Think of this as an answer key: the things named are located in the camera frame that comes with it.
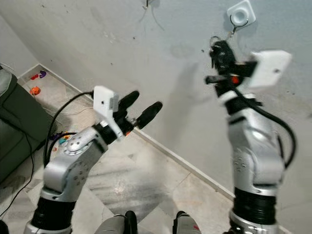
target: marble floor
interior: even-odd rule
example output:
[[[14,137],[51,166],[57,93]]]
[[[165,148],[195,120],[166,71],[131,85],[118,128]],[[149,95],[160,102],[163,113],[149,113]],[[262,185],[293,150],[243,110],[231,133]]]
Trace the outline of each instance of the marble floor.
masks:
[[[41,82],[42,86],[46,85],[43,79]],[[72,95],[58,80],[47,82],[54,83],[53,87],[57,86],[63,97]],[[66,98],[56,101],[42,95],[37,97],[37,101],[54,112]],[[90,106],[92,104],[82,98],[69,107],[70,111],[65,109],[65,115],[58,118],[58,130],[80,131],[92,125],[95,118],[93,110],[88,108]],[[35,174],[32,182],[2,217],[11,234],[23,233],[36,208],[43,185],[42,151],[34,153]],[[0,213],[29,180],[31,166],[30,158],[26,159],[0,185]],[[139,234],[169,234],[172,233],[176,213],[184,210],[197,221],[202,233],[220,234],[229,228],[228,212],[231,206],[227,198],[204,181],[131,133],[122,142],[111,144],[92,168],[75,207],[73,233],[94,233],[105,219],[133,210],[138,217]]]

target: floor tile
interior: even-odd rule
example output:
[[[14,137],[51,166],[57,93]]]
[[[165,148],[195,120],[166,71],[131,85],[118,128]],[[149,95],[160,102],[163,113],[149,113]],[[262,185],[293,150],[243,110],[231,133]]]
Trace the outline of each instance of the floor tile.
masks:
[[[30,201],[33,203],[35,207],[37,207],[37,204],[40,198],[40,192],[42,188],[43,188],[43,181],[41,181],[38,185],[36,185],[34,188],[32,188],[31,190],[27,192],[27,195]]]
[[[42,179],[43,178],[43,147],[37,151],[33,152],[33,160],[34,160],[34,179]],[[28,182],[32,172],[32,161],[31,158],[28,157],[19,167],[17,167],[2,183],[1,187],[6,187],[14,181],[17,183],[17,180],[20,181],[20,185],[24,184],[24,182]],[[34,186],[35,182],[32,182],[28,185]]]
[[[143,228],[141,225],[137,226],[137,232],[138,232],[138,234],[154,234],[154,233],[148,231],[147,229]]]
[[[8,225],[10,234],[24,232],[26,223],[31,219],[35,206],[24,191],[21,191],[10,209],[3,216],[3,221]]]
[[[204,233],[219,234],[229,228],[232,202],[205,182],[190,174],[159,208],[172,219],[183,210],[191,215]]]
[[[139,223],[139,226],[155,234],[172,234],[173,223],[174,220],[169,215],[156,207]]]
[[[30,177],[30,175],[31,175],[31,171],[30,171],[29,175],[27,175],[25,173],[22,173],[21,170],[19,172],[17,172],[17,170],[15,170],[13,173],[11,173],[11,175],[9,175],[1,183],[1,188],[12,187],[13,192],[15,192],[16,190],[18,190],[19,188],[21,188],[24,185],[24,183],[26,181],[26,177]]]
[[[10,205],[12,199],[13,188],[6,187],[0,189],[0,214]]]
[[[167,196],[167,188],[127,157],[104,157],[86,186],[114,213],[135,211],[142,220]]]
[[[173,191],[190,173],[151,144],[147,144],[131,159],[136,163],[136,166],[148,172],[155,180],[166,186],[169,191]]]
[[[130,133],[122,141],[115,141],[109,145],[116,156],[128,156],[131,158],[137,155],[148,143],[140,138],[137,134]]]
[[[74,209],[73,234],[92,234],[114,214],[87,188],[83,188]]]

